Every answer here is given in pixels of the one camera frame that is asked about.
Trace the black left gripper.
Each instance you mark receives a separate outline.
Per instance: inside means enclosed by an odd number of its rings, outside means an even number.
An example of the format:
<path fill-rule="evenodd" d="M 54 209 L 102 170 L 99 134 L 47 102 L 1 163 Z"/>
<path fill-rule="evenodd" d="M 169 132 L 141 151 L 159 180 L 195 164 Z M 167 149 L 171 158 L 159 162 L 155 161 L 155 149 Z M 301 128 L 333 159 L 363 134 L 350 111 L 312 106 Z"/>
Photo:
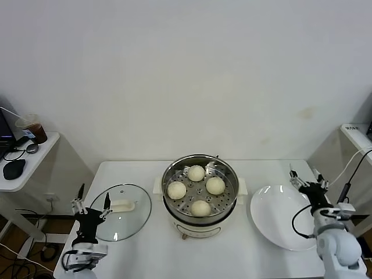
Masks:
<path fill-rule="evenodd" d="M 83 205 L 84 194 L 83 183 L 77 193 L 77 196 L 71 201 L 75 220 L 79 222 L 77 237 L 72 241 L 72 246 L 80 243 L 98 244 L 96 239 L 97 228 L 104 222 L 106 216 L 112 212 L 110 195 L 107 192 L 103 204 L 103 211 L 85 208 Z"/>

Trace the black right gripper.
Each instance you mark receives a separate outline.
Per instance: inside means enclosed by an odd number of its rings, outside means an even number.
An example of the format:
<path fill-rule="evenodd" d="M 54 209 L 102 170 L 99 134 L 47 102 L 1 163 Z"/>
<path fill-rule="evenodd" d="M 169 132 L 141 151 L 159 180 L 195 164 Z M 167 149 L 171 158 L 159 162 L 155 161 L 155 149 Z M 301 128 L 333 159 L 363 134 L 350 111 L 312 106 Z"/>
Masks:
<path fill-rule="evenodd" d="M 292 164 L 289 165 L 289 180 L 294 188 L 306 195 L 309 199 L 311 205 L 310 214 L 314 214 L 314 212 L 319 209 L 334 207 L 329 203 L 326 197 L 326 192 L 329 189 L 329 181 L 326 180 L 316 168 L 312 168 L 312 172 L 317 182 L 307 183 L 298 176 Z"/>

